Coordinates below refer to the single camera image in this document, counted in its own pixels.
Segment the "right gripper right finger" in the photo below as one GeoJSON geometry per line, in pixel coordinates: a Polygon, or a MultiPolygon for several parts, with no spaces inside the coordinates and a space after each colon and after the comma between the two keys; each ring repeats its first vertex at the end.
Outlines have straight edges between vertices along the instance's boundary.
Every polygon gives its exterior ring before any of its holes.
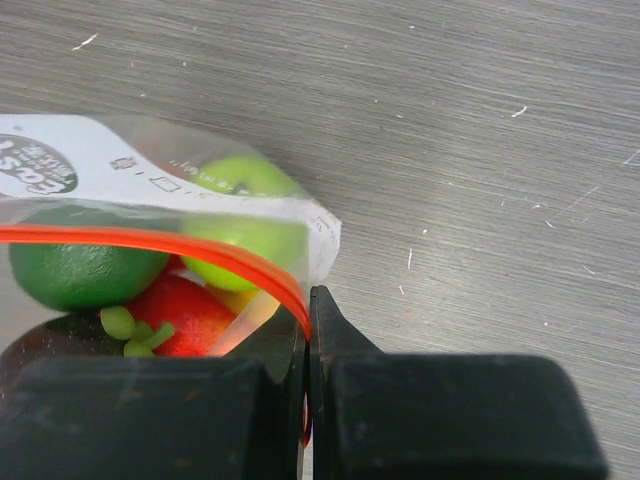
{"type": "Polygon", "coordinates": [[[608,462],[555,361],[391,354],[312,289],[317,479],[604,479],[608,462]]]}

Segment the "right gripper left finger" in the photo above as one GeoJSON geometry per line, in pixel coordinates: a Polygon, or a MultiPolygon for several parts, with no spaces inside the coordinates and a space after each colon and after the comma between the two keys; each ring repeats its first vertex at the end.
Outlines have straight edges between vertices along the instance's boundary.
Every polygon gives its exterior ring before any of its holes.
{"type": "Polygon", "coordinates": [[[1,475],[297,479],[305,346],[279,308],[221,357],[36,360],[1,379],[1,475]]]}

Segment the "red yellow toy mango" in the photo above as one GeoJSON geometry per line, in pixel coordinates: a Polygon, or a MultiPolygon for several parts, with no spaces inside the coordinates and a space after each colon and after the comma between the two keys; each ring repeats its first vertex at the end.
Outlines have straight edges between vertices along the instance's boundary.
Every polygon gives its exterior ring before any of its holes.
{"type": "Polygon", "coordinates": [[[126,308],[153,331],[173,326],[174,334],[152,349],[158,356],[208,354],[237,316],[203,286],[174,274],[159,276],[126,308]]]}

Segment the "light green toy apple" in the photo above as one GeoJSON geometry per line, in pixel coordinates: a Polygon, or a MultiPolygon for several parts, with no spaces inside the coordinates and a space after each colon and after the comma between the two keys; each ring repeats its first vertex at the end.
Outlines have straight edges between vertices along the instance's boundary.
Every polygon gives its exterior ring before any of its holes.
{"type": "MultiPolygon", "coordinates": [[[[304,198],[306,191],[261,156],[231,156],[198,169],[191,181],[217,193],[235,196],[304,198]]],[[[236,215],[195,216],[183,221],[182,232],[243,248],[289,270],[306,255],[304,224],[236,215]]],[[[209,285],[232,292],[253,291],[251,282],[212,264],[184,257],[187,268],[209,285]]]]}

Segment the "dark brown toy fruit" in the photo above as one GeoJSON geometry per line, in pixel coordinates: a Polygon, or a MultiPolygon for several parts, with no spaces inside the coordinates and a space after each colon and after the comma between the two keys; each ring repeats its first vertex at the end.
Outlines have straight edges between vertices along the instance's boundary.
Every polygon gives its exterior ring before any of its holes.
{"type": "Polygon", "coordinates": [[[153,327],[122,306],[76,312],[42,323],[1,354],[1,379],[7,382],[36,360],[59,356],[154,357],[176,334],[162,322],[153,327]]]}

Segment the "dark green toy avocado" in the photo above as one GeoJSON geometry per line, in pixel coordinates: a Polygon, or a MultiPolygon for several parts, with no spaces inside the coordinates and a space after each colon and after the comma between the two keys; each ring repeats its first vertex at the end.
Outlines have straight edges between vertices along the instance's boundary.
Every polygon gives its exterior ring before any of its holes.
{"type": "MultiPolygon", "coordinates": [[[[102,210],[64,203],[40,207],[25,217],[30,224],[124,227],[175,232],[178,221],[153,209],[102,210]]],[[[21,289],[41,305],[79,311],[121,305],[144,292],[169,261],[167,253],[90,244],[10,243],[8,257],[21,289]]]]}

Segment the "clear zip top bag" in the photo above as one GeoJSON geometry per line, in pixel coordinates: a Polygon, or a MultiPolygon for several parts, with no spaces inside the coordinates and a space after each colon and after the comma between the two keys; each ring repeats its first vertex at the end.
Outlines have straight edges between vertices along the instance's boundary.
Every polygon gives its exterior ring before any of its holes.
{"type": "MultiPolygon", "coordinates": [[[[341,224],[307,192],[304,198],[235,196],[208,190],[191,181],[199,168],[231,156],[261,156],[270,161],[245,144],[159,119],[3,115],[1,352],[43,322],[76,312],[126,308],[139,296],[121,305],[79,311],[57,311],[35,301],[13,277],[8,245],[63,243],[167,253],[169,261],[158,277],[174,274],[204,288],[209,284],[187,268],[182,259],[195,258],[221,267],[254,284],[255,290],[271,295],[280,302],[279,308],[292,314],[304,334],[306,356],[313,330],[309,296],[336,258],[341,224]],[[177,220],[178,227],[172,232],[24,221],[40,207],[64,203],[87,203],[102,210],[134,207],[142,213],[157,209],[177,220]],[[296,266],[286,270],[243,248],[182,232],[184,220],[216,215],[304,224],[308,230],[307,253],[296,266]]],[[[248,313],[237,315],[206,355],[226,355],[266,321],[254,323],[248,313]]]]}

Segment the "yellow toy pear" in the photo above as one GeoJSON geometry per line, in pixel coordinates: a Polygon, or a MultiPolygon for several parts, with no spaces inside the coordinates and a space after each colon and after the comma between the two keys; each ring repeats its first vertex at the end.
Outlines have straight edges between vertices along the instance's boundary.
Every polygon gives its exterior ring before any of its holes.
{"type": "Polygon", "coordinates": [[[269,320],[280,307],[278,300],[261,290],[233,292],[212,285],[205,288],[236,315],[248,313],[254,323],[269,320]]]}

